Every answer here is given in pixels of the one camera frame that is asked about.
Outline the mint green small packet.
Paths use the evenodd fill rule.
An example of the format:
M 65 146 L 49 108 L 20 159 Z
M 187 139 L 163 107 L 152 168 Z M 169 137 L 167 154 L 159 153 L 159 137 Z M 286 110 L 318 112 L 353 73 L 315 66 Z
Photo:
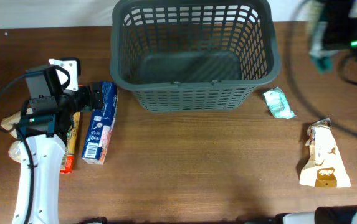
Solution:
M 266 91 L 263 96 L 274 118 L 291 119 L 295 117 L 295 113 L 290 109 L 284 92 L 279 87 Z

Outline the beige brown snack bag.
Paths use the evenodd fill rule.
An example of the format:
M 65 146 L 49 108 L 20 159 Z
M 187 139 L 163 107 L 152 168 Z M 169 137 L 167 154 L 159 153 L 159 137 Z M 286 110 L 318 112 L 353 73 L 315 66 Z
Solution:
M 305 143 L 308 162 L 300 172 L 299 184 L 321 188 L 348 188 L 351 182 L 331 131 L 331 119 L 311 124 Z

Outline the green Nescafe coffee bag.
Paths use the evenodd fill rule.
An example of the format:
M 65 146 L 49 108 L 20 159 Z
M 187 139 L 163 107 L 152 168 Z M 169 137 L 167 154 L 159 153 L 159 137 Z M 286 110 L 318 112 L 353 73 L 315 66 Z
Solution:
M 328 28 L 327 7 L 327 1 L 311 0 L 308 12 L 308 53 L 320 73 L 332 71 L 332 57 L 338 53 L 337 50 L 327 50 L 323 45 L 323 38 Z

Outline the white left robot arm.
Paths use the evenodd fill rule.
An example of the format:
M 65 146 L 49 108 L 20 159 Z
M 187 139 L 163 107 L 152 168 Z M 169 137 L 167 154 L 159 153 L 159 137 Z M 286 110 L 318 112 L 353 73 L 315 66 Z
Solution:
M 58 223 L 59 175 L 74 114 L 103 106 L 102 84 L 27 100 L 15 125 L 21 169 L 13 223 Z

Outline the blue rectangular carton box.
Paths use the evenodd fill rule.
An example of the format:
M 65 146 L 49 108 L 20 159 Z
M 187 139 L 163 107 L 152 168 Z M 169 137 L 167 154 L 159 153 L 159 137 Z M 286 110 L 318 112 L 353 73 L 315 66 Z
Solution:
M 105 162 L 118 102 L 118 90 L 115 83 L 101 82 L 101 84 L 103 107 L 92 112 L 82 151 L 82 159 L 86 163 L 97 165 L 103 165 Z

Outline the yellow orange snack packet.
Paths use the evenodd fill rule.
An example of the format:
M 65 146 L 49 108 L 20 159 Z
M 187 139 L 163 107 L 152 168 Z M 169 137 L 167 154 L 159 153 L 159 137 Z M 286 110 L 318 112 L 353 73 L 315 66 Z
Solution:
M 74 119 L 74 127 L 72 128 L 71 131 L 68 132 L 67 135 L 65 154 L 62 158 L 62 163 L 60 167 L 61 174 L 69 174 L 72 173 L 73 170 L 75 146 L 76 146 L 77 135 L 79 130 L 80 112 L 76 112 L 73 116 L 73 119 Z

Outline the beige bread bag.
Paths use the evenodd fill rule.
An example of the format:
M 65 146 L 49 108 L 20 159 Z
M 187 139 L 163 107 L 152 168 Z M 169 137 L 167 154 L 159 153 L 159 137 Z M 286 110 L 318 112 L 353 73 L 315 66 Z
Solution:
M 16 113 L 14 113 L 13 115 L 11 115 L 7 118 L 4 118 L 1 121 L 1 126 L 5 130 L 12 129 L 14 127 L 14 125 L 20 121 L 20 119 L 21 119 L 21 112 L 18 111 Z M 21 163 L 22 162 L 21 152 L 23 151 L 23 146 L 22 146 L 21 142 L 17 139 L 16 131 L 11 131 L 10 135 L 12 137 L 14 137 L 16 140 L 11 144 L 11 146 L 8 150 L 9 157 L 16 162 Z

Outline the dark grey plastic basket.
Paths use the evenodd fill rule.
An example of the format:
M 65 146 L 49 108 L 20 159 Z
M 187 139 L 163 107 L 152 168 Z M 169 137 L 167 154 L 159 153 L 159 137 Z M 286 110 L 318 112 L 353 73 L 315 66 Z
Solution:
M 112 12 L 110 75 L 146 110 L 233 110 L 281 71 L 266 0 L 127 0 Z

